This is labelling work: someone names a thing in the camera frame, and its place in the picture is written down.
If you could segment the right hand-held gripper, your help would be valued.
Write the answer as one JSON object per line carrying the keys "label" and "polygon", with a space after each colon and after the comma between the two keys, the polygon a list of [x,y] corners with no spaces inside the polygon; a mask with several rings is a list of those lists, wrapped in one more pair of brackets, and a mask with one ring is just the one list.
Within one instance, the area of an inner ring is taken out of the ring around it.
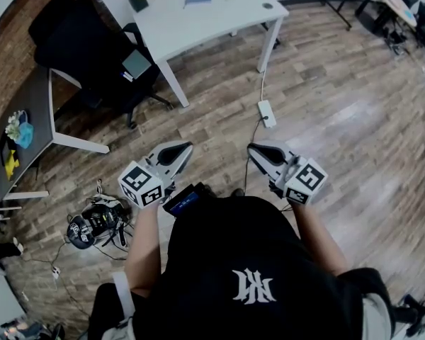
{"label": "right hand-held gripper", "polygon": [[271,192],[293,203],[310,203],[328,178],[315,160],[295,153],[281,141],[251,142],[247,152],[250,160],[268,178]]}

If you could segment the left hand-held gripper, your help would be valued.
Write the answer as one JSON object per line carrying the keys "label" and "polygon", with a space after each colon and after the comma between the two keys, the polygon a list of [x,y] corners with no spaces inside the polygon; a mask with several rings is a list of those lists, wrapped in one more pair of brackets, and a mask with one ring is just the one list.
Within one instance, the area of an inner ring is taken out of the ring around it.
{"label": "left hand-held gripper", "polygon": [[187,165],[193,144],[174,140],[158,144],[139,161],[132,161],[118,177],[123,194],[143,209],[175,190],[174,179]]}

